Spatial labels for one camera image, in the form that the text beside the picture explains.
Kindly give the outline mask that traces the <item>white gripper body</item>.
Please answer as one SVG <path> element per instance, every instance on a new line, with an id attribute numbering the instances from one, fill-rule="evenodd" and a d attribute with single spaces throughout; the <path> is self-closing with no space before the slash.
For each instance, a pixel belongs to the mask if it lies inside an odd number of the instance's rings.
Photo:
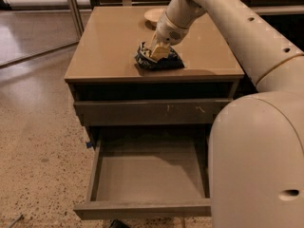
<path id="1" fill-rule="evenodd" d="M 163 12 L 157 23 L 155 31 L 155 42 L 164 45 L 179 44 L 189 31 L 189 20 L 180 12 L 167 14 Z"/>

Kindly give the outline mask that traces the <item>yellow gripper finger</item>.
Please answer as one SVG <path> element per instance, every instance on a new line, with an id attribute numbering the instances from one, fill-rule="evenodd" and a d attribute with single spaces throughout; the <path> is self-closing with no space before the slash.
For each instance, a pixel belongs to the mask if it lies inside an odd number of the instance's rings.
<path id="1" fill-rule="evenodd" d="M 162 45 L 155 45 L 151 49 L 150 58 L 154 61 L 158 62 L 162 58 L 166 58 L 170 52 L 170 48 L 168 45 L 162 46 Z"/>
<path id="2" fill-rule="evenodd" d="M 151 41 L 150 41 L 150 44 L 149 44 L 149 49 L 150 49 L 151 51 L 153 51 L 154 48 L 155 48 L 155 46 L 156 46 L 157 44 L 158 44 L 158 37 L 157 37 L 157 32 L 155 31 L 155 32 L 153 33 L 152 38 L 151 38 Z"/>

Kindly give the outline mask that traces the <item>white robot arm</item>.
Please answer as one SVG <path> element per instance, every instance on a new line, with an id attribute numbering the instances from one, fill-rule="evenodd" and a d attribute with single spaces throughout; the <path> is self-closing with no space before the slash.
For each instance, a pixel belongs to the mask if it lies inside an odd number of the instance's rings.
<path id="1" fill-rule="evenodd" d="M 208 173 L 213 228 L 304 228 L 303 52 L 240 0 L 172 0 L 152 54 L 207 13 L 256 93 L 217 115 Z"/>

